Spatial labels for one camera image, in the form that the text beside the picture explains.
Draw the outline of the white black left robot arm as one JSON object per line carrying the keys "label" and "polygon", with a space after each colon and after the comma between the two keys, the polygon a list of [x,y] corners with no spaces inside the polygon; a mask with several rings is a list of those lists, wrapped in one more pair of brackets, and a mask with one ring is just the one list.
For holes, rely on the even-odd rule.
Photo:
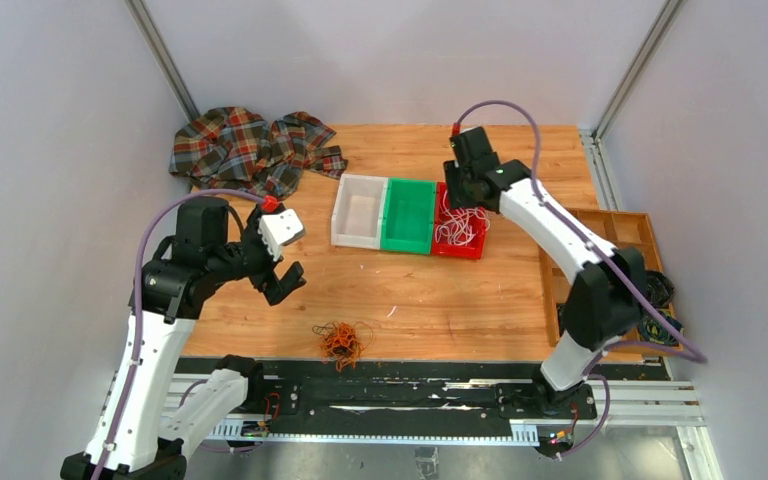
{"label": "white black left robot arm", "polygon": [[284,249],[305,235],[297,213],[277,199],[255,197],[246,219],[232,191],[189,194],[172,203],[175,231],[152,255],[136,256],[128,334],[97,428],[85,449],[67,457],[64,479],[181,479],[192,455],[232,411],[253,413],[265,436],[280,397],[264,368],[229,355],[170,416],[163,408],[176,366],[203,307],[222,286],[248,280],[270,305],[305,283],[299,263],[277,275]]}

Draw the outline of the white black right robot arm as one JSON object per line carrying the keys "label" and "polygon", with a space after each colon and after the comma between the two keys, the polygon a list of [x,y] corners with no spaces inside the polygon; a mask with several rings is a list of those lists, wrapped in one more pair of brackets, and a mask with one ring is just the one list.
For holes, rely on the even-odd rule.
{"label": "white black right robot arm", "polygon": [[564,209],[519,160],[501,162],[481,127],[453,129],[454,158],[444,164],[454,208],[482,207],[526,232],[570,284],[563,333],[533,375],[531,400],[542,415],[569,407],[587,369],[643,316],[646,268],[635,248],[618,248]]}

